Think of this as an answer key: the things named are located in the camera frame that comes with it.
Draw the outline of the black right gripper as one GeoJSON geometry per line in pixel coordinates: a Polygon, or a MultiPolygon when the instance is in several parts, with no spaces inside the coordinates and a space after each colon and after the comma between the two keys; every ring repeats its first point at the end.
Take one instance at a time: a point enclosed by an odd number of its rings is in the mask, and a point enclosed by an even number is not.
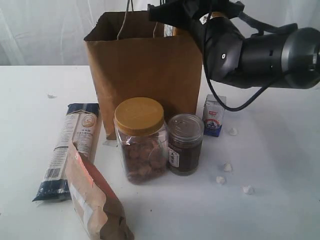
{"type": "Polygon", "coordinates": [[[188,30],[193,23],[200,22],[200,19],[208,16],[210,12],[218,12],[232,19],[243,10],[242,2],[230,0],[167,0],[158,6],[147,5],[149,21],[183,30],[188,30]]]}

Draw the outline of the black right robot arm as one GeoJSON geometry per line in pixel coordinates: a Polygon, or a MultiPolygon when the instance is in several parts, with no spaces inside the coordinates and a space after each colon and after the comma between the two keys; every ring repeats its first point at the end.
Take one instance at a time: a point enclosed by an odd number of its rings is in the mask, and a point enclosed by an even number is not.
{"type": "Polygon", "coordinates": [[[310,89],[320,81],[320,32],[296,23],[276,27],[228,0],[168,0],[148,18],[187,31],[208,79],[237,88],[310,89]]]}

